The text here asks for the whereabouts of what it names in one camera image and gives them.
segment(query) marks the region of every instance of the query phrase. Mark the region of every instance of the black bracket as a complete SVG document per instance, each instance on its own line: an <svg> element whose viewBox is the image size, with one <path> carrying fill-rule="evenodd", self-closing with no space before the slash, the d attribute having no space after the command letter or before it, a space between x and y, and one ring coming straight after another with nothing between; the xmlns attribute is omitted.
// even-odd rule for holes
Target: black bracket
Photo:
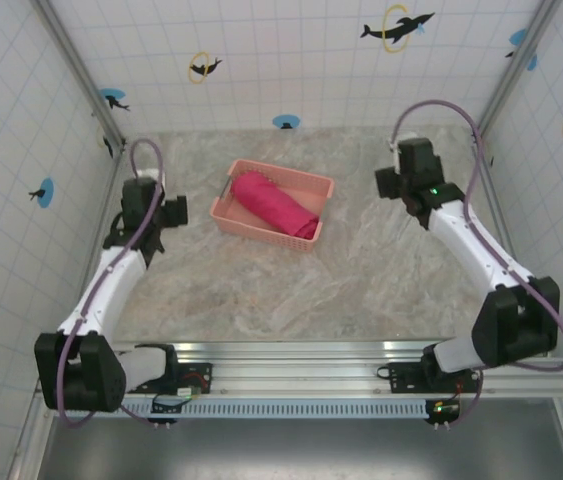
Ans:
<svg viewBox="0 0 563 480"><path fill-rule="evenodd" d="M162 377L145 382L130 393L177 395L179 389L182 388L189 388L199 394L210 393L212 387L211 363L179 363L177 352L170 344L141 344L136 348L160 348L165 351L166 367Z"/></svg>
<svg viewBox="0 0 563 480"><path fill-rule="evenodd" d="M441 158L434 155L427 138L399 142L399 165L374 172L381 198L401 198L409 215L428 229L430 213L444 203L463 200L465 195L454 183L446 183Z"/></svg>
<svg viewBox="0 0 563 480"><path fill-rule="evenodd" d="M110 232L103 242L103 248L125 246L143 222L157 182L153 178L141 177L126 180L123 184L123 198L121 212L113 219ZM161 243L161 231L164 228L178 227L188 224L188 202L185 196L178 196L174 200L163 201L161 193L159 206L156 208L150 222L143 231L133 250L140 250L146 266L150 266L156 252L163 253L165 249Z"/></svg>
<svg viewBox="0 0 563 480"><path fill-rule="evenodd" d="M43 399L48 408L57 408L57 372L67 336L42 333L34 344ZM76 337L68 359L79 355L79 363L67 363L63 376L66 410L114 412L125 394L125 372L102 335L90 333Z"/></svg>
<svg viewBox="0 0 563 480"><path fill-rule="evenodd" d="M551 277L529 283L559 311L559 286ZM488 293L472 327L472 343L488 367L498 367L553 350L559 328L548 311L518 285Z"/></svg>
<svg viewBox="0 0 563 480"><path fill-rule="evenodd" d="M391 393L454 394L476 393L477 380L471 370L445 374L433 384L430 383L422 362L390 362L381 367L379 376L390 382Z"/></svg>
<svg viewBox="0 0 563 480"><path fill-rule="evenodd" d="M430 425L446 425L454 422L461 416L461 404L457 398L426 400L425 411Z"/></svg>

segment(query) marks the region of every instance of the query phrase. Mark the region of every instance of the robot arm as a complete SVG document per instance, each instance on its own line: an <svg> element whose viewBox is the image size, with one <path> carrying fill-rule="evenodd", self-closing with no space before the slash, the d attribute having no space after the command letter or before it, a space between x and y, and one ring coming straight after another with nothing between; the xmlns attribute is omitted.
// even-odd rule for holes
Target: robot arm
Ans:
<svg viewBox="0 0 563 480"><path fill-rule="evenodd" d="M45 403L57 408L57 372L60 354L67 334L81 321L68 355L63 379L64 404L68 410L114 411L125 392L149 381L171 381L176 371L176 352L164 345L141 345L134 351L117 356L111 349L112 335L130 292L145 274L156 251L163 252L160 235L164 228L188 222L185 197L166 201L159 206L137 243L110 267L134 233L139 229L155 192L158 171L138 172L138 178L123 185L119 213L106 237L97 271L77 307L59 326L56 333L42 333L34 353ZM100 285L105 270L107 276ZM92 296L87 314L84 304Z"/></svg>
<svg viewBox="0 0 563 480"><path fill-rule="evenodd" d="M558 327L548 312L510 275L514 270L556 310L559 288L549 277L536 279L487 232L469 209L470 221L509 267L503 269L472 233L464 218L464 194L446 183L441 159L426 138L398 145L395 167L375 172L379 195L400 198L407 212L454 254L476 286L483 306L472 334L429 346L420 367L430 389L470 369L497 367L549 352L556 347Z"/></svg>

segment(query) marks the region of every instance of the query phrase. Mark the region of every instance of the pink towel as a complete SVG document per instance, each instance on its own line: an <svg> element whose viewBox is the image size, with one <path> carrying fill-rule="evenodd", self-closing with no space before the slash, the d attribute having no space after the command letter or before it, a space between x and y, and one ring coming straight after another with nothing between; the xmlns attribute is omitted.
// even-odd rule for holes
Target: pink towel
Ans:
<svg viewBox="0 0 563 480"><path fill-rule="evenodd" d="M311 240L319 217L299 205L290 195L259 172L248 172L232 182L234 197L270 225L293 237Z"/></svg>

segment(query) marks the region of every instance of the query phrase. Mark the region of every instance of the gray marble surface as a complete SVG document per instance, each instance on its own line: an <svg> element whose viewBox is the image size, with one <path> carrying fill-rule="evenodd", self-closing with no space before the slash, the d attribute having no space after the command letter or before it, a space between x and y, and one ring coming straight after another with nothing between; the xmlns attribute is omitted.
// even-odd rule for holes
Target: gray marble surface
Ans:
<svg viewBox="0 0 563 480"><path fill-rule="evenodd" d="M416 131L432 140L446 178L465 188L473 166L468 131ZM377 195L374 170L391 161L389 132L342 128L160 135L168 193L187 195L190 223L163 232L166 252L155 256L128 299L116 340L388 340L469 332L480 305L465 272L401 202ZM154 165L148 149L137 153L140 167ZM237 158L334 178L314 252L218 230L210 205ZM124 165L115 195L129 176ZM481 188L473 205L494 232Z"/></svg>

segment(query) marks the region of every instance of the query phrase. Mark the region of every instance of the plastic basket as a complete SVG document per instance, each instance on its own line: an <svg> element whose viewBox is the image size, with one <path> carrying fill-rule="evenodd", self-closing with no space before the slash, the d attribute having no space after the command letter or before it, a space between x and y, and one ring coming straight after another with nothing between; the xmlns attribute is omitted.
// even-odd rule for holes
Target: plastic basket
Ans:
<svg viewBox="0 0 563 480"><path fill-rule="evenodd" d="M319 239L323 222L319 221L314 237L311 240L292 237L280 232L279 229L250 213L233 197L230 188L232 180L243 173L251 171L264 175L301 206L319 215L319 218L321 218L321 213L328 198L332 197L334 180L291 168L276 167L252 160L238 159L232 163L230 170L228 170L229 178L223 188L223 192L221 192L221 196L215 198L214 202L212 202L210 215L221 231L302 252L311 252L314 244Z"/></svg>

